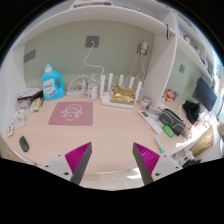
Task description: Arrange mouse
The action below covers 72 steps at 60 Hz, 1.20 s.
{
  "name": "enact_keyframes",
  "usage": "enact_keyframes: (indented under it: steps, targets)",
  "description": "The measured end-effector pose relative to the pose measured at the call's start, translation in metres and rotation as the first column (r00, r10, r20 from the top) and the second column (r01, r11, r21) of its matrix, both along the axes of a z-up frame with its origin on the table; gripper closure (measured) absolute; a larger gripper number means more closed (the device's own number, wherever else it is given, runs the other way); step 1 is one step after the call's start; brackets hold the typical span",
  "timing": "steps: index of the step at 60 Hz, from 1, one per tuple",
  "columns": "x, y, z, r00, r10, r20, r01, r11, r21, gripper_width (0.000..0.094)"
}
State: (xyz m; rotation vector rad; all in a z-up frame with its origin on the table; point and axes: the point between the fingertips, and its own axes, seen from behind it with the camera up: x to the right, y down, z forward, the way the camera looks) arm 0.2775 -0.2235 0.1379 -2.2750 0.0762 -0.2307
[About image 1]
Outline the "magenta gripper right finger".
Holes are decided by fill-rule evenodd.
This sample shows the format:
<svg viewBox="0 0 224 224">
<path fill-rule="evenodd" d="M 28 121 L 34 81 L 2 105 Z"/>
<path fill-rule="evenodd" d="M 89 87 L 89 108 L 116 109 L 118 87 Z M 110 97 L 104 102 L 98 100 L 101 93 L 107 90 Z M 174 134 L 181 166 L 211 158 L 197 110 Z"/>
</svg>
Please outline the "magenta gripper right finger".
<svg viewBox="0 0 224 224">
<path fill-rule="evenodd" d="M 169 155 L 159 155 L 138 143 L 133 143 L 132 153 L 145 185 L 182 169 Z"/>
</svg>

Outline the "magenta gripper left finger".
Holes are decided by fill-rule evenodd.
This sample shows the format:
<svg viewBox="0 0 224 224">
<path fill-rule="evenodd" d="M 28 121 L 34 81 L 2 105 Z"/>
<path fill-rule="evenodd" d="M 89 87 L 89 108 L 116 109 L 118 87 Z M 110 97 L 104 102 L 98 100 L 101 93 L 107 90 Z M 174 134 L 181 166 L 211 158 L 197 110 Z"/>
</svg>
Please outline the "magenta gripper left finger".
<svg viewBox="0 0 224 224">
<path fill-rule="evenodd" d="M 40 168 L 79 185 L 92 154 L 92 144 L 86 143 L 72 151 L 57 154 Z"/>
</svg>

